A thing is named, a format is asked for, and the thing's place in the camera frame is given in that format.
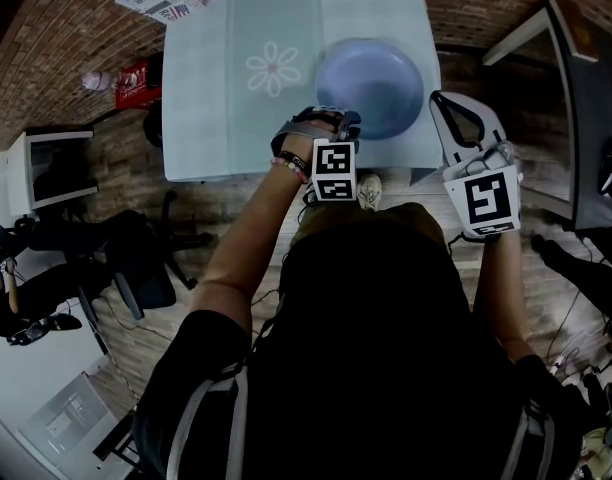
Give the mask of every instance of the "flower pattern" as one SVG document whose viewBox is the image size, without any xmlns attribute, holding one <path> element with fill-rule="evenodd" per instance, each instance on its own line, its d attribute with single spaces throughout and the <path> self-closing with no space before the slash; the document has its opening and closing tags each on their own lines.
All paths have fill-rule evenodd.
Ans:
<svg viewBox="0 0 612 480">
<path fill-rule="evenodd" d="M 276 98 L 282 92 L 282 86 L 298 82 L 302 75 L 294 67 L 288 66 L 295 60 L 299 51 L 297 48 L 286 48 L 281 54 L 277 43 L 268 41 L 264 45 L 264 56 L 256 55 L 246 59 L 246 67 L 257 71 L 248 80 L 248 88 L 255 91 L 265 87 L 266 92 L 272 98 Z"/>
</svg>

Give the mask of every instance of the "red box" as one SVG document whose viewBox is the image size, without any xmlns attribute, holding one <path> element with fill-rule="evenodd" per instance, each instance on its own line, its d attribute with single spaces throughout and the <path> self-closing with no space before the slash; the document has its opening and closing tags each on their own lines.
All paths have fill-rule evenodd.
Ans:
<svg viewBox="0 0 612 480">
<path fill-rule="evenodd" d="M 161 99 L 161 83 L 157 87 L 148 87 L 148 70 L 149 60 L 144 59 L 121 72 L 115 91 L 115 108 L 148 108 Z"/>
</svg>

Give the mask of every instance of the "white frame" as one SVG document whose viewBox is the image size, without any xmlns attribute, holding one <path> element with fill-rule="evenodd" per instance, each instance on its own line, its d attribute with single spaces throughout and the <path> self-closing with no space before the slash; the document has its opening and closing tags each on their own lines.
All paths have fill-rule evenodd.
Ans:
<svg viewBox="0 0 612 480">
<path fill-rule="evenodd" d="M 31 147 L 33 144 L 58 140 L 81 140 L 91 137 L 93 137 L 92 131 L 47 133 L 42 135 L 26 135 L 26 132 L 22 132 L 6 153 L 6 179 L 11 215 L 27 215 L 39 208 L 97 193 L 98 188 L 95 186 L 36 201 L 33 188 L 33 166 L 31 161 Z"/>
</svg>

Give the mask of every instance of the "sneaker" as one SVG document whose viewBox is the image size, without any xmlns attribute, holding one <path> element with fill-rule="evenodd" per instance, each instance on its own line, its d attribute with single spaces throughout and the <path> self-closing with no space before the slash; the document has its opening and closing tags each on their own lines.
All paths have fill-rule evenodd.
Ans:
<svg viewBox="0 0 612 480">
<path fill-rule="evenodd" d="M 382 182 L 376 174 L 364 174 L 357 184 L 357 199 L 362 210 L 377 211 L 382 200 Z"/>
</svg>

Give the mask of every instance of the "backpack strap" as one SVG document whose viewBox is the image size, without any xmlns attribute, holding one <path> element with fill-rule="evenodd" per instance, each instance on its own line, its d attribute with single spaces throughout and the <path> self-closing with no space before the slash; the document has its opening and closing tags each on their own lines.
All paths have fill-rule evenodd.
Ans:
<svg viewBox="0 0 612 480">
<path fill-rule="evenodd" d="M 202 382 L 188 399 L 186 408 L 177 424 L 177 430 L 175 431 L 170 453 L 168 454 L 166 480 L 178 480 L 179 478 L 179 466 L 186 441 L 188 441 L 190 428 L 206 394 L 209 392 L 230 391 L 235 384 L 237 384 L 239 391 L 233 409 L 226 478 L 229 480 L 241 478 L 248 408 L 248 370 L 246 365 L 233 364 L 228 368 L 224 368 L 217 380 L 207 379 Z"/>
<path fill-rule="evenodd" d="M 526 436 L 536 436 L 543 439 L 542 456 L 535 480 L 545 480 L 553 456 L 555 445 L 555 423 L 550 414 L 545 412 L 534 400 L 529 400 L 519 415 L 517 432 L 508 452 L 508 459 L 500 480 L 513 480 L 517 464 L 522 453 Z"/>
</svg>

